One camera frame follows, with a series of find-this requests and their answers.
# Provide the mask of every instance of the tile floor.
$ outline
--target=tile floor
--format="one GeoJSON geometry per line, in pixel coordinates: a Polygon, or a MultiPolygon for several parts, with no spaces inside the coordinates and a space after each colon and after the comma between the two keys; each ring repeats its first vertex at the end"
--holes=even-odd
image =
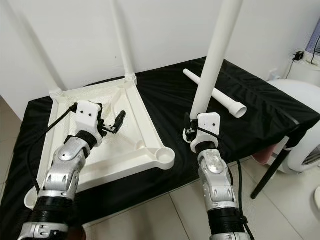
{"type": "MultiPolygon", "coordinates": [[[[21,121],[1,99],[1,196],[21,121]]],[[[238,195],[238,167],[230,164],[238,195]]],[[[256,200],[250,198],[267,166],[252,158],[242,161],[243,209],[257,240],[316,240],[320,211],[313,192],[320,186],[320,168],[299,175],[277,173],[256,200]]],[[[210,228],[199,180],[84,225],[88,240],[207,240],[210,228]]]]}

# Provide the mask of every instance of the white pipe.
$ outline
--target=white pipe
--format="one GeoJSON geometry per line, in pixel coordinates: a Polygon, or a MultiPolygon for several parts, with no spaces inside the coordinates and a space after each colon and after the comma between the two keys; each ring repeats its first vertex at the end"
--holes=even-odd
{"type": "Polygon", "coordinates": [[[111,3],[111,12],[113,16],[116,36],[119,42],[121,57],[122,57],[123,66],[124,66],[124,72],[125,72],[124,77],[128,81],[134,81],[135,84],[137,84],[137,77],[130,59],[130,48],[129,48],[129,43],[127,41],[128,38],[126,37],[124,28],[121,24],[119,12],[116,6],[117,4],[116,0],[110,0],[110,3],[111,3]]]}
{"type": "Polygon", "coordinates": [[[243,0],[223,0],[202,70],[201,81],[193,101],[190,113],[191,120],[197,119],[198,114],[207,112],[242,3],[243,0]]]}
{"type": "MultiPolygon", "coordinates": [[[[200,77],[195,75],[193,72],[189,71],[188,69],[184,69],[183,73],[196,84],[200,84],[200,77]]],[[[237,119],[241,118],[247,112],[247,107],[245,105],[243,105],[241,102],[233,100],[216,88],[214,88],[212,91],[212,97],[221,103],[226,109],[228,109],[229,113],[237,119]]]]}
{"type": "Polygon", "coordinates": [[[50,60],[47,59],[47,61],[45,61],[43,46],[41,46],[40,41],[27,18],[22,15],[22,13],[16,13],[14,8],[6,0],[1,1],[1,3],[7,13],[10,23],[20,35],[21,41],[24,43],[30,56],[40,67],[40,71],[43,75],[43,81],[48,88],[50,97],[54,98],[60,96],[63,91],[58,87],[53,74],[51,73],[51,66],[48,65],[50,60]]]}

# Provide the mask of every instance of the black cable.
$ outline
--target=black cable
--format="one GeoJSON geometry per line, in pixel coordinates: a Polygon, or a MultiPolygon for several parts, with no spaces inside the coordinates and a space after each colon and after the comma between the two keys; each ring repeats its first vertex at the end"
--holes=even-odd
{"type": "MultiPolygon", "coordinates": [[[[243,207],[242,207],[242,169],[241,169],[241,164],[240,164],[240,160],[237,160],[236,163],[238,164],[238,171],[239,171],[239,193],[238,193],[238,201],[239,201],[239,210],[240,210],[240,214],[243,218],[244,217],[244,211],[243,211],[243,207]]],[[[250,239],[251,240],[255,240],[254,235],[252,234],[249,226],[247,223],[243,224],[246,232],[249,234],[250,239]]]]}
{"type": "Polygon", "coordinates": [[[289,69],[288,74],[286,75],[285,79],[288,78],[289,73],[291,72],[291,69],[292,69],[292,65],[294,64],[294,61],[295,61],[295,59],[293,58],[293,59],[292,59],[292,62],[291,62],[291,65],[290,65],[290,69],[289,69]]]}
{"type": "MultiPolygon", "coordinates": [[[[221,141],[224,143],[224,145],[225,145],[227,148],[229,148],[229,150],[232,151],[232,148],[231,148],[221,137],[219,137],[218,135],[216,135],[216,134],[214,134],[213,132],[210,132],[210,131],[208,131],[208,130],[205,130],[205,129],[203,129],[203,128],[200,128],[200,127],[198,127],[197,129],[198,129],[199,131],[201,131],[201,132],[204,132],[204,133],[206,133],[206,134],[209,134],[209,135],[211,135],[211,136],[214,136],[214,137],[217,138],[218,140],[221,140],[221,141]]],[[[238,194],[239,211],[240,211],[241,217],[242,217],[243,219],[246,219],[246,218],[245,218],[245,215],[244,215],[243,207],[242,207],[242,169],[241,169],[240,160],[237,160],[236,163],[238,164],[238,171],[239,171],[239,194],[238,194]]],[[[251,232],[248,224],[247,224],[247,223],[243,223],[243,225],[244,225],[247,233],[249,234],[250,239],[251,239],[251,240],[255,240],[254,235],[252,234],[252,232],[251,232]]]]}
{"type": "Polygon", "coordinates": [[[214,136],[215,138],[217,138],[218,140],[220,140],[221,142],[223,142],[223,144],[224,144],[229,150],[232,150],[231,147],[230,147],[220,136],[218,136],[217,134],[214,134],[213,132],[210,132],[210,131],[208,131],[208,130],[205,130],[205,129],[201,128],[201,127],[197,127],[197,129],[198,129],[199,131],[201,131],[201,132],[204,132],[204,133],[206,133],[206,134],[209,134],[209,135],[211,135],[211,136],[214,136]]]}
{"type": "Polygon", "coordinates": [[[318,37],[318,40],[316,41],[315,46],[314,46],[313,56],[312,56],[312,59],[311,59],[311,64],[313,64],[313,61],[314,61],[314,58],[315,58],[315,55],[316,55],[316,49],[317,49],[319,40],[320,40],[320,36],[318,37]]]}
{"type": "Polygon", "coordinates": [[[230,183],[231,183],[231,186],[233,187],[234,186],[234,176],[232,175],[232,172],[229,167],[228,167],[228,172],[230,175],[230,183]]]}
{"type": "Polygon", "coordinates": [[[47,130],[41,134],[41,136],[39,136],[28,148],[27,153],[26,153],[26,166],[28,168],[32,183],[36,189],[36,192],[39,193],[40,192],[40,187],[39,184],[37,182],[37,178],[34,176],[32,169],[31,169],[31,163],[30,163],[30,157],[31,157],[31,151],[32,148],[36,145],[36,143],[38,143],[51,129],[53,129],[59,122],[61,122],[62,119],[64,119],[68,113],[70,112],[75,112],[77,110],[77,104],[73,104],[73,106],[69,107],[68,110],[61,115],[61,117],[59,117],[54,123],[52,123],[47,130]]]}

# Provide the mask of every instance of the black table leg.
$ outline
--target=black table leg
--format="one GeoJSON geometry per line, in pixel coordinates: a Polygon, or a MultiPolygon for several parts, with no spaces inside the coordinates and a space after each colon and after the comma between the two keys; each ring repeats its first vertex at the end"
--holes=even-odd
{"type": "Polygon", "coordinates": [[[288,156],[290,151],[291,151],[291,148],[290,149],[283,149],[280,152],[278,157],[274,160],[274,162],[272,163],[272,165],[270,166],[270,168],[268,169],[266,174],[263,176],[263,178],[259,182],[258,186],[256,186],[256,188],[254,189],[253,193],[251,194],[251,198],[252,199],[256,199],[258,194],[262,191],[262,189],[264,189],[265,185],[267,185],[267,183],[269,182],[270,178],[272,178],[272,176],[278,170],[280,165],[284,162],[284,160],[286,159],[286,157],[288,156]]]}

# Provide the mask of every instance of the white plastic tube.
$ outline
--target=white plastic tube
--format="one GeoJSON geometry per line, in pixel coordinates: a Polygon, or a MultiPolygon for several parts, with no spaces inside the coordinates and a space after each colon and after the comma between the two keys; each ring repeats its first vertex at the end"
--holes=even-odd
{"type": "MultiPolygon", "coordinates": [[[[188,69],[184,69],[183,73],[196,84],[200,84],[200,77],[195,75],[193,72],[189,71],[188,69]]],[[[221,103],[226,109],[228,109],[229,113],[237,119],[241,118],[247,112],[247,107],[245,105],[243,105],[241,102],[233,100],[216,88],[214,88],[212,91],[212,97],[221,103]]]]}
{"type": "Polygon", "coordinates": [[[208,109],[212,92],[225,58],[225,53],[235,28],[243,0],[223,0],[213,38],[201,74],[201,81],[193,101],[190,118],[208,109]]]}
{"type": "Polygon", "coordinates": [[[43,46],[27,18],[22,13],[15,12],[14,8],[6,0],[1,1],[1,6],[5,10],[10,23],[21,37],[21,41],[24,43],[30,56],[39,66],[50,97],[54,98],[60,96],[63,91],[58,87],[55,78],[53,77],[54,74],[52,71],[55,70],[53,69],[51,60],[47,57],[43,46]]]}
{"type": "Polygon", "coordinates": [[[123,26],[121,24],[121,19],[119,17],[119,13],[116,6],[117,5],[116,0],[110,0],[110,3],[111,3],[111,12],[113,16],[116,36],[120,46],[121,57],[122,57],[122,62],[124,66],[124,72],[125,72],[124,77],[128,81],[134,81],[135,84],[137,84],[137,77],[134,72],[134,67],[130,59],[130,48],[129,48],[129,43],[127,41],[128,38],[126,37],[123,26]]]}

